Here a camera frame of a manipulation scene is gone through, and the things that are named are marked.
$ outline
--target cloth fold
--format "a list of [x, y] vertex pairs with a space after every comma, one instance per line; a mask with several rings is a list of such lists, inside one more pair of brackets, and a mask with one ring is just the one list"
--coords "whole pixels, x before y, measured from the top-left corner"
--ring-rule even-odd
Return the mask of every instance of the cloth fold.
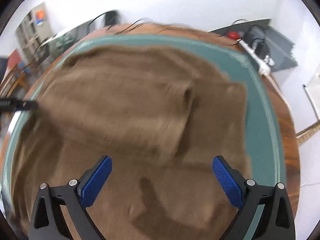
[[11, 176], [26, 231], [39, 185], [79, 178], [101, 155], [113, 171], [87, 211], [106, 239], [214, 240], [232, 221], [211, 162], [250, 176], [246, 87], [212, 64], [170, 46], [102, 46], [51, 71], [37, 100]]
[[53, 73], [39, 101], [65, 136], [155, 161], [176, 153], [193, 99], [191, 81], [133, 77], [106, 67], [62, 73]]

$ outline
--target white cable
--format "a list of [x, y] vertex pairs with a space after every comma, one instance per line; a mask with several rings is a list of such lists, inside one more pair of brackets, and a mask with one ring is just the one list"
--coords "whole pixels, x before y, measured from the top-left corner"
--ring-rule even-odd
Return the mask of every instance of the white cable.
[[317, 185], [317, 184], [320, 184], [320, 182], [315, 182], [315, 183], [303, 183], [300, 185], [300, 187], [303, 187], [303, 186], [313, 186], [313, 185]]
[[261, 58], [259, 58], [256, 54], [255, 54], [255, 48], [250, 48], [249, 45], [244, 42], [244, 41], [239, 41], [239, 43], [242, 45], [242, 47], [250, 54], [250, 56], [258, 63], [259, 65], [259, 70], [258, 73], [261, 76], [265, 76], [271, 83], [271, 85], [274, 87], [274, 89], [277, 91], [277, 93], [279, 94], [279, 96], [281, 97], [281, 99], [284, 101], [284, 103], [287, 105], [289, 114], [290, 114], [290, 118], [291, 118], [291, 122], [294, 126], [294, 121], [293, 121], [293, 113], [292, 113], [292, 109], [287, 101], [287, 99], [285, 98], [285, 96], [283, 95], [283, 93], [281, 92], [281, 90], [279, 89], [279, 87], [277, 86], [277, 84], [274, 82], [274, 80], [269, 76], [271, 69], [270, 66], [267, 64], [267, 62], [265, 60], [268, 60], [269, 62], [272, 62], [272, 65], [274, 65], [275, 63], [273, 62], [273, 60], [271, 58], [266, 58], [265, 60], [262, 60]]

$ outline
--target black device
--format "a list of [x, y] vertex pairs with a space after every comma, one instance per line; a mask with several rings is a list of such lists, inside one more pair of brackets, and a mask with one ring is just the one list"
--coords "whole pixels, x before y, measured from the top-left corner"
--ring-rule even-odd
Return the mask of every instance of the black device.
[[259, 58], [264, 60], [266, 55], [269, 53], [269, 47], [265, 41], [259, 41], [254, 52]]
[[251, 32], [245, 32], [242, 40], [247, 43], [250, 44], [253, 41], [254, 35]]
[[[222, 156], [213, 159], [212, 170], [231, 205], [238, 208], [238, 213], [220, 240], [242, 240], [257, 206], [262, 204], [264, 209], [252, 239], [295, 239], [292, 209], [284, 184], [277, 183], [270, 187], [258, 185], [253, 179], [246, 180]], [[102, 156], [80, 179], [71, 179], [66, 185], [59, 187], [41, 184], [32, 210], [29, 239], [72, 239], [60, 208], [60, 205], [65, 205], [83, 240], [105, 240], [88, 215], [86, 207], [93, 205], [111, 171], [111, 158]], [[8, 227], [5, 239], [17, 239], [15, 235], [12, 236]]]
[[106, 14], [104, 16], [104, 25], [105, 26], [116, 25], [119, 23], [120, 23], [120, 19], [119, 19], [119, 13], [117, 10], [106, 12]]
[[29, 111], [36, 109], [38, 103], [33, 100], [19, 100], [17, 98], [0, 98], [0, 112]]

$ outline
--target black cable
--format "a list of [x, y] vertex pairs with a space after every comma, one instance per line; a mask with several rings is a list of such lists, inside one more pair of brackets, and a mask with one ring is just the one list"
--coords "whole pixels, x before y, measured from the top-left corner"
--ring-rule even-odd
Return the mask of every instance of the black cable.
[[[238, 21], [247, 21], [247, 22], [248, 22], [248, 20], [246, 20], [246, 19], [239, 19], [239, 20], [234, 21], [234, 22], [233, 22], [231, 25], [229, 25], [227, 28], [229, 29], [233, 24], [235, 24], [235, 23], [238, 22]], [[223, 34], [220, 35], [219, 37], [225, 36], [228, 32], [229, 32], [229, 30], [227, 30], [225, 33], [223, 33]]]
[[144, 17], [144, 18], [141, 18], [141, 19], [139, 19], [138, 21], [135, 21], [133, 24], [131, 24], [129, 27], [127, 27], [127, 28], [125, 28], [124, 30], [122, 30], [122, 31], [120, 31], [120, 32], [117, 32], [117, 33], [115, 33], [115, 34], [120, 34], [120, 33], [123, 33], [124, 31], [126, 31], [127, 29], [129, 29], [130, 27], [132, 27], [133, 25], [135, 25], [137, 22], [139, 22], [139, 21], [142, 21], [143, 19], [148, 19], [148, 18], [146, 18], [146, 17]]
[[41, 47], [39, 53], [41, 53], [44, 48], [45, 48], [45, 45]]
[[88, 26], [87, 26], [87, 35], [90, 33], [89, 27], [90, 27], [91, 23], [93, 23], [97, 18], [99, 18], [100, 16], [102, 16], [102, 15], [104, 15], [104, 14], [106, 14], [106, 13], [107, 13], [107, 12], [104, 12], [104, 13], [98, 15], [97, 17], [95, 17], [95, 18], [88, 24]]
[[252, 41], [252, 46], [253, 46], [253, 42], [256, 41], [256, 40], [261, 40], [261, 41], [267, 46], [267, 49], [268, 49], [268, 52], [267, 52], [268, 62], [266, 62], [266, 64], [267, 64], [269, 67], [273, 67], [272, 65], [270, 65], [271, 51], [270, 51], [270, 48], [269, 48], [268, 44], [266, 44], [266, 39], [265, 39], [265, 38], [263, 38], [263, 39], [261, 39], [261, 38], [255, 38], [255, 39], [253, 39], [253, 41]]
[[110, 27], [107, 30], [109, 30], [112, 26], [114, 26], [114, 24], [110, 25]]
[[[259, 25], [258, 25], [258, 24], [251, 25], [250, 28], [243, 34], [242, 38], [239, 39], [239, 41], [238, 41], [237, 43], [235, 43], [235, 44], [233, 44], [233, 45], [230, 45], [230, 46], [232, 47], [232, 46], [237, 45], [240, 41], [243, 40], [243, 37], [244, 37], [247, 33], [249, 33], [249, 32], [251, 31], [251, 29], [252, 29], [253, 27], [255, 27], [255, 26], [259, 26]], [[260, 39], [260, 40], [262, 40], [262, 41], [265, 43], [265, 40], [266, 40], [265, 31], [264, 31], [264, 38], [263, 38], [263, 39]]]
[[33, 54], [35, 54], [36, 51], [40, 48], [40, 46], [41, 46], [43, 43], [45, 43], [48, 39], [49, 39], [49, 38], [45, 38], [43, 41], [41, 41], [41, 43], [39, 44], [38, 48], [36, 48], [36, 50], [35, 50], [35, 52], [34, 52]]
[[184, 24], [160, 24], [160, 23], [157, 23], [157, 22], [153, 22], [153, 24], [155, 25], [158, 25], [158, 26], [161, 26], [161, 27], [165, 27], [164, 29], [162, 29], [161, 31], [157, 32], [156, 34], [160, 33], [160, 32], [163, 32], [165, 30], [171, 30], [169, 27], [173, 26], [173, 27], [179, 27], [180, 29], [182, 30], [186, 30], [186, 31], [191, 31], [194, 33], [194, 35], [198, 36], [198, 37], [201, 37], [200, 35], [196, 34], [195, 32], [199, 31], [199, 30], [196, 30], [196, 29], [193, 29], [191, 26], [186, 26]]
[[147, 23], [153, 23], [153, 24], [157, 24], [157, 23], [155, 23], [155, 22], [143, 22], [143, 23], [139, 23], [137, 26], [135, 26], [135, 27], [133, 27], [132, 29], [130, 29], [130, 30], [127, 30], [128, 28], [126, 28], [125, 30], [127, 30], [126, 32], [124, 32], [125, 30], [123, 30], [123, 31], [121, 31], [121, 32], [117, 32], [117, 33], [115, 33], [115, 34], [120, 34], [120, 33], [129, 33], [130, 31], [132, 31], [132, 30], [134, 30], [135, 28], [138, 28], [138, 27], [140, 27], [140, 26], [142, 26], [142, 25], [144, 25], [144, 24], [147, 24]]
[[253, 47], [253, 43], [254, 43], [254, 41], [256, 41], [256, 40], [260, 40], [260, 41], [264, 41], [264, 39], [261, 39], [261, 38], [255, 38], [255, 39], [253, 39], [252, 40], [252, 42], [251, 42], [251, 46]]

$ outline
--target white wall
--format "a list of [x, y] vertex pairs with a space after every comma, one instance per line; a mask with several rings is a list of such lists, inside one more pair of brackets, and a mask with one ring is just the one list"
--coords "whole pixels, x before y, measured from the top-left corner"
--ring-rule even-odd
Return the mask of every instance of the white wall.
[[18, 48], [15, 30], [30, 10], [43, 1], [44, 0], [25, 0], [18, 7], [0, 36], [0, 55], [8, 56]]
[[118, 9], [125, 22], [149, 17], [157, 22], [184, 23], [212, 31], [240, 18], [272, 18], [278, 0], [26, 0], [0, 37], [0, 55], [17, 47], [15, 29], [30, 9], [43, 1], [52, 31], [57, 33], [112, 9]]
[[320, 64], [312, 76], [312, 79], [306, 85], [306, 91], [308, 92], [310, 100], [312, 100], [318, 118], [320, 118]]
[[[296, 43], [293, 69], [274, 73], [289, 102], [297, 131], [316, 122], [312, 106], [303, 90], [320, 64], [320, 27], [301, 0], [279, 0], [271, 26]], [[299, 147], [300, 198], [295, 218], [296, 239], [305, 240], [320, 220], [320, 132]]]

